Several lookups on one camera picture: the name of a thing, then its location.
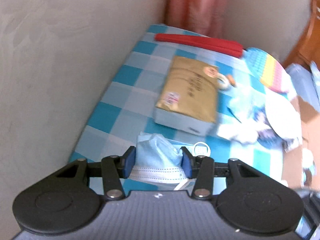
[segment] ear loop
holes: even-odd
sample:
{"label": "ear loop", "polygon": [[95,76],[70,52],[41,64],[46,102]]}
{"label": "ear loop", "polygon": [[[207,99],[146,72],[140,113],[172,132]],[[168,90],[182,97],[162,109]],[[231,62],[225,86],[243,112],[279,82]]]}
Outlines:
{"label": "ear loop", "polygon": [[[206,147],[207,148],[207,152],[206,153],[201,153],[201,155],[204,155],[204,156],[207,156],[207,157],[210,157],[210,154],[211,154],[211,150],[210,150],[210,147],[209,145],[207,145],[205,142],[197,142],[194,144],[193,148],[192,148],[192,155],[193,156],[196,156],[196,152],[195,152],[195,149],[197,146],[200,147],[200,145],[204,145],[203,147]],[[183,179],[173,190],[183,190],[185,189],[191,181],[193,181],[195,179]]]}
{"label": "ear loop", "polygon": [[229,80],[226,78],[226,76],[222,75],[221,73],[217,73],[217,79],[222,81],[222,83],[218,82],[218,89],[226,90],[230,86]]}

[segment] cardboard box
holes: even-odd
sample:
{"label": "cardboard box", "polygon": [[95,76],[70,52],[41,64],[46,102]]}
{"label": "cardboard box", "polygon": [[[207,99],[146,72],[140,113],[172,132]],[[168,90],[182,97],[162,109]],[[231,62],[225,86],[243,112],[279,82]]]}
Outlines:
{"label": "cardboard box", "polygon": [[[320,189],[320,113],[301,97],[291,101],[300,113],[302,142],[298,147],[286,151],[284,147],[282,179],[288,182],[290,188]],[[313,153],[312,169],[303,168],[303,148]]]}
{"label": "cardboard box", "polygon": [[205,136],[216,124],[218,68],[174,57],[154,110],[158,124]]}

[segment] blue face mask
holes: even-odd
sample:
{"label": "blue face mask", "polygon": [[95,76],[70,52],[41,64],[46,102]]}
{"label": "blue face mask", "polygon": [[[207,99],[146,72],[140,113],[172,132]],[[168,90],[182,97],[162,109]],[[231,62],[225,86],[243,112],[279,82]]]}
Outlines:
{"label": "blue face mask", "polygon": [[187,182],[181,168],[182,146],[192,151],[190,144],[167,140],[161,134],[141,132],[137,138],[135,166],[129,178],[157,186],[171,185],[168,190]]}
{"label": "blue face mask", "polygon": [[181,165],[182,153],[162,134],[138,135],[136,166],[166,169]]}

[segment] red handle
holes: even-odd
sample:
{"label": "red handle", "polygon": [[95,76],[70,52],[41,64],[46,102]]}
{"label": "red handle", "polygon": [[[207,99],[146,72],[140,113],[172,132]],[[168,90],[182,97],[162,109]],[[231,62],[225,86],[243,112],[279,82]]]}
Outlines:
{"label": "red handle", "polygon": [[155,35],[155,40],[209,49],[238,58],[242,56],[243,50],[243,46],[236,41],[192,35],[158,33]]}

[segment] black circular base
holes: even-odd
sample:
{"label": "black circular base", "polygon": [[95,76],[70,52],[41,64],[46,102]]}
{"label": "black circular base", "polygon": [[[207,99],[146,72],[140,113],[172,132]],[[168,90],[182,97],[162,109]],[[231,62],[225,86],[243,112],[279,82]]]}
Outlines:
{"label": "black circular base", "polygon": [[303,209],[299,196],[277,182],[273,189],[251,182],[231,185],[218,196],[220,215],[242,231],[272,235],[293,230]]}
{"label": "black circular base", "polygon": [[25,190],[12,211],[21,227],[37,234],[62,234],[89,223],[100,208],[100,197],[81,187],[65,191]]}

